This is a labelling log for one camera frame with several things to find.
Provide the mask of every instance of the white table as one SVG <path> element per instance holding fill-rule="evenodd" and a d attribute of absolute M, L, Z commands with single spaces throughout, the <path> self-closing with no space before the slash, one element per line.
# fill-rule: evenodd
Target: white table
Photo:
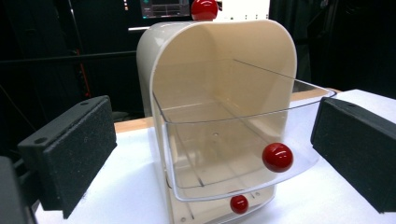
<path fill-rule="evenodd" d="M 365 91 L 338 99 L 360 105 L 396 123 L 396 101 Z M 168 221 L 147 139 L 148 129 L 118 133 L 118 146 L 69 219 L 60 211 L 36 211 L 38 223 L 155 223 Z M 396 223 L 396 213 L 378 214 L 325 160 L 277 185 L 275 198 L 233 223 Z"/>

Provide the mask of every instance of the red ball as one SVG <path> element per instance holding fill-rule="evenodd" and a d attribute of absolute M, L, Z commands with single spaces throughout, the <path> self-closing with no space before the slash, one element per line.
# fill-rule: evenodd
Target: red ball
<path fill-rule="evenodd" d="M 282 173 L 289 170 L 293 164 L 293 154 L 286 145 L 273 143 L 262 152 L 262 161 L 270 171 Z"/>
<path fill-rule="evenodd" d="M 248 210 L 248 199 L 243 195 L 233 196 L 230 201 L 230 206 L 236 214 L 244 214 Z"/>
<path fill-rule="evenodd" d="M 218 11 L 215 0 L 194 0 L 191 5 L 191 15 L 195 21 L 213 21 L 218 16 Z"/>

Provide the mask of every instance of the table surface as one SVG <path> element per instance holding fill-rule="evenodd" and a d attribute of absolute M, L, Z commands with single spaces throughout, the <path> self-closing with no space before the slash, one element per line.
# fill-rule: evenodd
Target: table surface
<path fill-rule="evenodd" d="M 396 101 L 365 91 L 345 91 L 340 100 L 360 105 L 396 123 Z M 116 123 L 118 146 L 69 217 L 61 211 L 35 215 L 38 223 L 167 223 L 149 150 L 152 119 Z M 396 213 L 378 214 L 325 160 L 277 185 L 275 198 L 232 223 L 396 223 Z"/>

